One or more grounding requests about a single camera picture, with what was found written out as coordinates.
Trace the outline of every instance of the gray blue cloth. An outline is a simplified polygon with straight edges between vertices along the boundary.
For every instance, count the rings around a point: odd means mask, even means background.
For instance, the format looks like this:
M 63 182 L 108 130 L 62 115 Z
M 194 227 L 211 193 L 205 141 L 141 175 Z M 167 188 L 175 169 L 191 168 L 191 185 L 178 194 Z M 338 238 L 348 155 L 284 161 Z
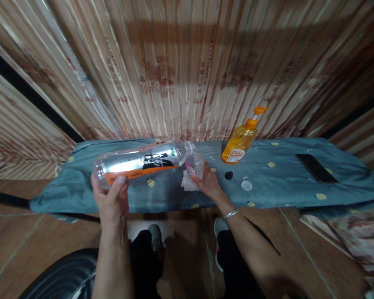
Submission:
M 31 200 L 37 213 L 96 213 L 90 176 L 94 159 L 103 152 L 143 146 L 155 139 L 87 141 L 78 143 L 59 176 Z M 374 173 L 354 156 L 322 138 L 280 138 L 255 140 L 240 163 L 228 165 L 220 159 L 227 142 L 196 142 L 197 149 L 216 169 L 223 191 L 236 206 L 274 208 L 285 206 L 345 206 L 374 201 Z M 295 156 L 311 154 L 332 171 L 337 184 L 324 184 L 306 170 Z M 141 177 L 129 187 L 131 213 L 156 213 L 214 206 L 200 191 L 181 187 L 185 166 Z M 227 180 L 226 172 L 233 172 Z M 241 187 L 244 177 L 253 188 Z M 152 179 L 153 187 L 147 184 Z

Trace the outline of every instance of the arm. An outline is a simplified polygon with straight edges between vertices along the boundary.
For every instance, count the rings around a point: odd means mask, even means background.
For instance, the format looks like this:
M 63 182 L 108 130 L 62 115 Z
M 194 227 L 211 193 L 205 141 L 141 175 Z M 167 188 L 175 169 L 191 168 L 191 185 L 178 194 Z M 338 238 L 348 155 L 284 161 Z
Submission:
M 202 179 L 194 176 L 191 179 L 215 202 L 222 215 L 235 209 L 207 162 Z M 285 294 L 300 292 L 297 284 L 290 279 L 281 257 L 241 213 L 228 218 L 226 222 L 245 263 L 267 298 L 281 298 Z
M 126 223 L 128 185 L 125 185 L 125 180 L 125 176 L 117 178 L 105 194 L 95 177 L 91 176 L 102 229 L 93 299 L 134 298 Z

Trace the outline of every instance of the curtain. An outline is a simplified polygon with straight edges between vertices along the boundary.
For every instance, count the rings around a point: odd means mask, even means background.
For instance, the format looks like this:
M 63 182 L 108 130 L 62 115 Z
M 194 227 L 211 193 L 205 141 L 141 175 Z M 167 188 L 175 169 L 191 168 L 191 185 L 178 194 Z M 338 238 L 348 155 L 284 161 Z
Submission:
M 86 139 L 317 137 L 374 94 L 374 1 L 0 0 L 0 54 Z
M 340 130 L 330 141 L 374 169 L 374 108 Z
M 75 143 L 0 75 L 0 179 L 50 179 Z

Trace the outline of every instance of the smartphone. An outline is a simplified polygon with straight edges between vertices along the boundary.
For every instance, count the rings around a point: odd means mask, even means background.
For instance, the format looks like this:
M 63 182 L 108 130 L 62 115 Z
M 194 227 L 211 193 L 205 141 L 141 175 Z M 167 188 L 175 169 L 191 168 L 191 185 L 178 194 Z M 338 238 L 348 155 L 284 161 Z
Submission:
M 296 157 L 320 183 L 338 183 L 338 181 L 332 175 L 330 175 L 328 171 L 325 170 L 325 168 L 312 155 L 298 154 Z

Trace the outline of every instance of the fingernail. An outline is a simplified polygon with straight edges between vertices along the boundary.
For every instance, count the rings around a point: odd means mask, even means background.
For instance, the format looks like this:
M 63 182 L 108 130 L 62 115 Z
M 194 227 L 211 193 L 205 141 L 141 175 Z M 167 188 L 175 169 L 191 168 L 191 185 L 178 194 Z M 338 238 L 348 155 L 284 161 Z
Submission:
M 116 184 L 123 184 L 123 183 L 125 183 L 125 182 L 126 182 L 126 176 L 119 176 L 119 177 L 116 179 L 116 181 L 115 181 Z

